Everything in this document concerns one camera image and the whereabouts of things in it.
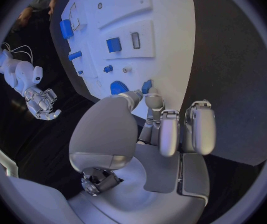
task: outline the person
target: person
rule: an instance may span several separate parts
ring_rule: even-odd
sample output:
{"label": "person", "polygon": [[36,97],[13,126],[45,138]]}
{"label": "person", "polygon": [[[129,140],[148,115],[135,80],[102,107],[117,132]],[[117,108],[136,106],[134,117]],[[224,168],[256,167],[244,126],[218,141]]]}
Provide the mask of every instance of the person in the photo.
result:
{"label": "person", "polygon": [[17,18],[16,22],[11,28],[11,32],[18,32],[27,26],[29,19],[33,12],[41,11],[50,8],[48,14],[51,16],[54,12],[57,0],[33,0],[28,7],[26,7]]}

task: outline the white platform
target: white platform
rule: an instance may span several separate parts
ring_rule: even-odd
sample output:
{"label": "white platform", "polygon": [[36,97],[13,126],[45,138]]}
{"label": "white platform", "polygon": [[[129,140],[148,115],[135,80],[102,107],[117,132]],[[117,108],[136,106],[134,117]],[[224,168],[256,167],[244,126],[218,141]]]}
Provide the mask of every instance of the white platform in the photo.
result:
{"label": "white platform", "polygon": [[[180,110],[194,54],[193,0],[69,0],[64,19],[74,24],[74,36],[68,39],[70,53],[82,51],[73,65],[77,72],[83,71],[79,76],[91,95],[109,96],[113,81],[136,90],[152,79],[166,108]],[[139,33],[140,49],[133,48],[134,32]],[[106,40],[116,37],[122,51],[109,53]],[[108,65],[114,70],[103,72]],[[125,66],[132,71],[124,73]],[[144,101],[133,114],[146,118]]]}

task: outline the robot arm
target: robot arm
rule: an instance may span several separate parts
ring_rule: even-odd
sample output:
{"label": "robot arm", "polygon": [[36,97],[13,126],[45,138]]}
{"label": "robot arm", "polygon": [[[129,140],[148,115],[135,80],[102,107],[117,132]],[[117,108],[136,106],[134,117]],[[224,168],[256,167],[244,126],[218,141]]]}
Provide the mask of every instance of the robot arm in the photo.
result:
{"label": "robot arm", "polygon": [[61,110],[52,112],[57,100],[53,90],[43,92],[36,86],[42,79],[42,67],[33,67],[27,61],[13,59],[9,51],[3,50],[0,54],[0,73],[4,74],[12,88],[25,97],[26,105],[35,118],[52,120],[59,116]]}

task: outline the person's hand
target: person's hand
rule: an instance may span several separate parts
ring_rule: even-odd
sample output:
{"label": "person's hand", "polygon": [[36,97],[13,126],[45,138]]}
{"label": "person's hand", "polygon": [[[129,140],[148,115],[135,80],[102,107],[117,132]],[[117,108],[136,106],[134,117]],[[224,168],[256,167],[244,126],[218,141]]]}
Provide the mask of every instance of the person's hand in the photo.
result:
{"label": "person's hand", "polygon": [[55,6],[56,6],[56,1],[55,0],[51,0],[50,3],[49,3],[49,7],[50,7],[50,10],[48,12],[49,15],[53,14]]}

